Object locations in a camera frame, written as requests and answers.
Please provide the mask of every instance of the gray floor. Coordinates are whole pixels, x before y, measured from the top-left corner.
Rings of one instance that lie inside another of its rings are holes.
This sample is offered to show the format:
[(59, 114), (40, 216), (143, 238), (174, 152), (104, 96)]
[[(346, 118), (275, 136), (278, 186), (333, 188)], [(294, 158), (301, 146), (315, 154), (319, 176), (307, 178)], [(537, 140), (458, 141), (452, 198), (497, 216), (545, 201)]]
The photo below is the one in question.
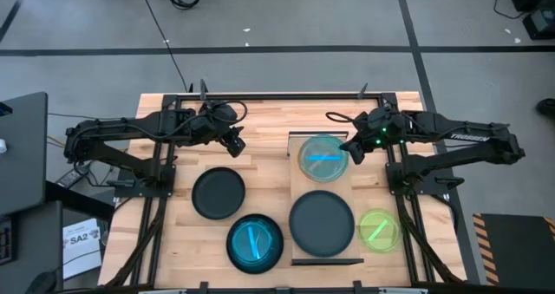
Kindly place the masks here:
[[(0, 22), (15, 1), (0, 0)], [(408, 46), (398, 0), (201, 0), (187, 12), (168, 0), (149, 1), (174, 47)], [(493, 0), (407, 2), (421, 46), (555, 45), (531, 41), (520, 20), (493, 13)], [(499, 9), (516, 14), (508, 0), (501, 0)], [(0, 41), (0, 51), (164, 47), (144, 0), (24, 0)], [(555, 123), (533, 110), (537, 101), (555, 96), (555, 54), (444, 53), (423, 59), (438, 112), (511, 123), (527, 153), (511, 167), (456, 168), (467, 181), (460, 187), (465, 215), (555, 218), (550, 187)], [(368, 90), (421, 90), (410, 52), (178, 55), (176, 61), (188, 82), (204, 78), (211, 91), (358, 90), (365, 82)], [(183, 90), (167, 55), (2, 56), (0, 76), (0, 100), (46, 91), (51, 112), (98, 117), (133, 116), (141, 93)], [(50, 117), (49, 134), (63, 139), (65, 128), (77, 121)], [(49, 180), (69, 170), (61, 149), (49, 146), (48, 156)], [(108, 167), (96, 163), (93, 169), (103, 178)], [(476, 248), (473, 253), (480, 263)], [(66, 285), (90, 286), (95, 278), (93, 272)]]

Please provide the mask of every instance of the concrete floor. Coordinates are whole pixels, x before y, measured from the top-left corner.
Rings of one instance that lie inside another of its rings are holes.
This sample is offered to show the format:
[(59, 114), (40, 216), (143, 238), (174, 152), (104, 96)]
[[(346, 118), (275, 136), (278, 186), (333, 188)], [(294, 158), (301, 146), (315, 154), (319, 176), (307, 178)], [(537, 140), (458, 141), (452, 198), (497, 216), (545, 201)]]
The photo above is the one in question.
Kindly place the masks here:
[[(149, 1), (174, 48), (246, 43), (409, 47), (398, 0), (201, 0), (186, 12), (168, 0)], [(15, 2), (0, 0), (0, 22)], [(555, 45), (533, 42), (520, 20), (494, 14), (493, 0), (407, 3), (420, 46)], [(517, 14), (508, 0), (500, 0), (499, 9)], [(3, 29), (0, 100), (46, 91), (50, 112), (133, 116), (141, 93), (183, 91), (170, 57), (152, 55), (152, 49), (165, 45), (144, 0), (24, 0), (9, 28)], [(59, 56), (18, 56), (22, 49), (38, 54), (54, 50), (52, 55)], [(63, 56), (71, 49), (93, 51)], [(140, 50), (135, 56), (103, 56), (105, 49)], [(5, 50), (16, 52), (7, 56)], [(211, 49), (211, 54), (181, 54), (176, 60), (188, 82), (204, 78), (212, 92), (358, 90), (365, 82), (368, 91), (421, 91), (411, 49), (404, 50), (224, 54), (223, 49)], [(508, 122), (527, 153), (511, 167), (475, 164), (454, 169), (467, 181), (459, 192), (469, 231), (473, 212), (555, 218), (550, 182), (555, 124), (533, 110), (537, 101), (555, 96), (555, 53), (520, 51), (422, 54), (433, 96), (423, 97), (428, 106), (433, 100), (438, 112), (453, 119)], [(63, 139), (65, 128), (76, 122), (49, 117), (49, 134)], [(49, 146), (48, 151), (48, 179), (56, 180), (70, 167), (61, 149)], [(98, 163), (93, 169), (102, 178), (108, 167)], [(96, 191), (85, 185), (77, 189)], [(480, 263), (474, 236), (470, 239)], [(478, 272), (484, 283), (481, 267)], [(90, 286), (95, 278), (86, 274), (66, 285)]]

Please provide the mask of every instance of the white paper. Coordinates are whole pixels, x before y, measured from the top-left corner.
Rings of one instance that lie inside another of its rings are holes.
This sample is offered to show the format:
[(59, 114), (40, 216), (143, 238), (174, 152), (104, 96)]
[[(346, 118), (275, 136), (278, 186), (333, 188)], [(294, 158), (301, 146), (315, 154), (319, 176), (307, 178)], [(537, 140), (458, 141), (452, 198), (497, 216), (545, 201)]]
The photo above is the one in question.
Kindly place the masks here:
[[(89, 219), (63, 228), (63, 278), (71, 278), (102, 265), (99, 239), (101, 231), (96, 219)], [(83, 254), (93, 252), (69, 262)]]

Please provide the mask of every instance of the wooden tabletop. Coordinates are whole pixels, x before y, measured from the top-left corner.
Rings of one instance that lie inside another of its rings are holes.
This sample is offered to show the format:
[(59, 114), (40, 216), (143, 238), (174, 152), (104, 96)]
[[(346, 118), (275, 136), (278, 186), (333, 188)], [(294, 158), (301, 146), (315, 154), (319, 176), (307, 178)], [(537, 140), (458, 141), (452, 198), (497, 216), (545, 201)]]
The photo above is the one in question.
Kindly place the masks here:
[[(419, 93), (398, 92), (399, 109), (422, 110)], [(163, 94), (144, 94), (140, 98), (137, 117), (160, 110)], [(329, 121), (324, 114), (335, 111), (354, 117), (377, 107), (376, 100), (257, 100), (245, 101), (247, 117), (239, 123), (245, 129), (241, 138), (246, 143), (243, 153), (233, 159), (218, 143), (207, 146), (182, 147), (175, 151), (179, 158), (174, 193), (167, 203), (156, 288), (199, 288), (201, 281), (210, 288), (272, 287), (350, 287), (354, 280), (362, 286), (410, 285), (402, 241), (388, 254), (372, 252), (359, 242), (363, 264), (350, 266), (291, 266), (293, 240), (288, 216), (291, 209), (290, 160), (287, 143), (290, 131), (349, 131), (351, 124)], [(198, 109), (199, 101), (187, 101), (186, 107)], [(399, 150), (396, 158), (400, 159)], [(411, 154), (431, 155), (430, 144), (408, 144)], [(132, 140), (129, 153), (150, 158), (153, 142)], [(373, 208), (397, 215), (395, 199), (389, 194), (385, 175), (387, 154), (376, 150), (366, 154), (359, 166), (351, 166), (350, 182), (355, 220)], [(246, 186), (245, 201), (230, 218), (210, 220), (193, 208), (191, 191), (195, 180), (213, 167), (230, 167), (237, 171)], [(421, 213), (428, 241), (444, 263), (459, 278), (466, 275), (448, 207), (420, 197)], [(114, 215), (99, 284), (105, 284), (125, 263), (135, 248), (144, 199), (131, 199)], [(407, 209), (412, 214), (410, 204)], [(262, 213), (274, 219), (284, 234), (284, 253), (277, 265), (266, 273), (249, 275), (237, 270), (225, 251), (225, 239), (231, 225), (250, 213)], [(424, 280), (421, 253), (415, 246), (419, 278)], [(143, 257), (141, 282), (146, 282), (150, 248)]]

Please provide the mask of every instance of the black round plate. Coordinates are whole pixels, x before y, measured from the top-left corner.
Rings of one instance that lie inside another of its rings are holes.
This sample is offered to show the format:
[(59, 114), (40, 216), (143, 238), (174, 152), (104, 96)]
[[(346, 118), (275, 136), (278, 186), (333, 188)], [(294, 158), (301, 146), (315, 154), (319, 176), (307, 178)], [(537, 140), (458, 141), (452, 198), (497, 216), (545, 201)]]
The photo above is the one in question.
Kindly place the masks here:
[(301, 196), (291, 208), (289, 227), (305, 252), (330, 257), (343, 252), (355, 234), (353, 212), (337, 194), (324, 190)]
[(194, 209), (208, 219), (225, 219), (233, 215), (245, 199), (245, 183), (227, 167), (205, 171), (195, 181), (192, 201)]
[[(268, 227), (269, 233), (272, 236), (272, 243), (266, 258), (254, 265), (246, 265), (242, 263), (239, 259), (239, 255), (233, 251), (232, 246), (233, 234), (242, 224), (248, 221), (263, 222)], [(284, 252), (284, 235), (281, 233), (279, 225), (276, 224), (276, 222), (270, 217), (261, 214), (246, 215), (237, 220), (229, 230), (229, 233), (227, 233), (225, 248), (227, 250), (227, 256), (237, 269), (249, 274), (260, 274), (270, 270), (278, 263), (281, 258), (281, 254)]]

